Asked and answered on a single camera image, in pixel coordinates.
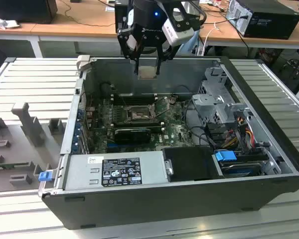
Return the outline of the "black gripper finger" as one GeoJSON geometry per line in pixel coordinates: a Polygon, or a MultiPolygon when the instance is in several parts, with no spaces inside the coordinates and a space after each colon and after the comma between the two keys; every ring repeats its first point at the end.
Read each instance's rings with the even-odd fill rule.
{"type": "Polygon", "coordinates": [[[120,28],[118,30],[118,41],[121,47],[121,51],[126,59],[135,61],[134,73],[139,73],[139,58],[144,49],[144,34],[140,26],[132,26],[127,29],[120,28]],[[128,46],[128,40],[132,37],[136,41],[136,45],[133,50],[128,46]]]}
{"type": "Polygon", "coordinates": [[[176,54],[176,46],[169,46],[165,51],[163,51],[162,45],[165,43],[166,37],[164,34],[158,34],[155,36],[155,46],[157,50],[157,65],[156,65],[156,75],[160,73],[161,63],[166,60],[172,60],[176,54]]]}

